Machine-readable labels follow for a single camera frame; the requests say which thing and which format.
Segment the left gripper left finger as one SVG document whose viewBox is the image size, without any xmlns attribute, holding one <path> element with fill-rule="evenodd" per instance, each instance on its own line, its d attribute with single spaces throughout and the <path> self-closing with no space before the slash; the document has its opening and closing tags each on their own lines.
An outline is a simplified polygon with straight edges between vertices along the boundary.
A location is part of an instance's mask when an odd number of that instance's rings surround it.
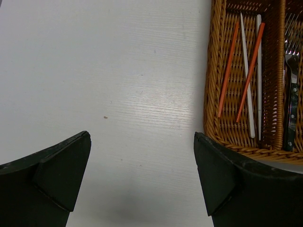
<svg viewBox="0 0 303 227">
<path fill-rule="evenodd" d="M 0 166 L 2 227 L 64 227 L 74 211 L 91 150 L 82 131 Z"/>
</svg>

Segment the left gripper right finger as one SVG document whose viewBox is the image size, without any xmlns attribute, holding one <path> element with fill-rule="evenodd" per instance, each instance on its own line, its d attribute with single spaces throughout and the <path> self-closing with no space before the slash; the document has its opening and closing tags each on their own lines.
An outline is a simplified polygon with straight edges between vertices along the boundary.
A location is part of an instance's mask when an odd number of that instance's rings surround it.
<svg viewBox="0 0 303 227">
<path fill-rule="evenodd" d="M 302 226 L 301 174 L 265 165 L 200 132 L 194 135 L 194 154 L 214 226 Z"/>
</svg>

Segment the orange chopstick long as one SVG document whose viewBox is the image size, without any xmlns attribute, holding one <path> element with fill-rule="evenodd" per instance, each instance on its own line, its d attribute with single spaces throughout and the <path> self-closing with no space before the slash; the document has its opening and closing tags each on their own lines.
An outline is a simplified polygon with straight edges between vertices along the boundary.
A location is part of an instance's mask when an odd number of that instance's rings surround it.
<svg viewBox="0 0 303 227">
<path fill-rule="evenodd" d="M 263 32 L 264 32 L 264 27 L 265 27 L 265 23 L 262 22 L 260 24 L 260 27 L 259 27 L 259 30 L 258 30 L 258 36 L 257 36 L 256 42 L 255 42 L 254 52 L 253 52 L 253 55 L 252 55 L 252 58 L 251 58 L 251 61 L 250 61 L 249 71 L 247 73 L 245 88 L 244 88 L 244 91 L 243 91 L 239 111 L 238 111 L 238 114 L 237 114 L 237 119 L 236 119 L 237 123 L 240 121 L 241 112 L 242 112 L 242 109 L 243 109 L 244 104 L 245 104 L 248 87 L 250 85 L 250 80 L 251 80 L 251 77 L 252 77 L 252 73 L 254 71 L 255 62 L 256 62 L 257 55 L 258 55 L 259 44 L 262 40 L 262 36 L 263 36 Z"/>
</svg>

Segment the dark-handled fork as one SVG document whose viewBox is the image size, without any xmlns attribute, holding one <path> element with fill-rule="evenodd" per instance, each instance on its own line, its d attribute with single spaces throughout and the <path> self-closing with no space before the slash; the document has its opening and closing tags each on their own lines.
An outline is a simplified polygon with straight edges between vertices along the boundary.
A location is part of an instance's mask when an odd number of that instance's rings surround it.
<svg viewBox="0 0 303 227">
<path fill-rule="evenodd" d="M 290 76 L 287 117 L 285 120 L 284 149 L 293 151 L 294 139 L 296 133 L 297 107 L 298 107 L 298 77 L 299 62 L 301 55 L 302 33 L 299 28 L 295 27 L 298 15 L 294 13 L 286 14 L 285 23 L 285 63 L 287 72 Z"/>
</svg>

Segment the wicker cutlery tray basket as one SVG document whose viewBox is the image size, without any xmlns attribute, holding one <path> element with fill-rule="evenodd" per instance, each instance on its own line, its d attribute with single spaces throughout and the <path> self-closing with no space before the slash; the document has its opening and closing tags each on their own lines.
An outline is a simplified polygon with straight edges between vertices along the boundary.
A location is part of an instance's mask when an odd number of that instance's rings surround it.
<svg viewBox="0 0 303 227">
<path fill-rule="evenodd" d="M 285 63 L 286 14 L 299 17 L 302 33 L 298 77 L 298 107 L 293 151 L 284 149 L 290 76 Z M 219 100 L 236 22 L 239 30 L 223 104 Z M 262 132 L 258 140 L 257 58 L 240 121 L 239 111 L 250 61 L 261 23 Z M 253 159 L 302 164 L 303 162 L 303 3 L 300 0 L 214 0 L 204 101 L 205 134 L 217 143 Z"/>
</svg>

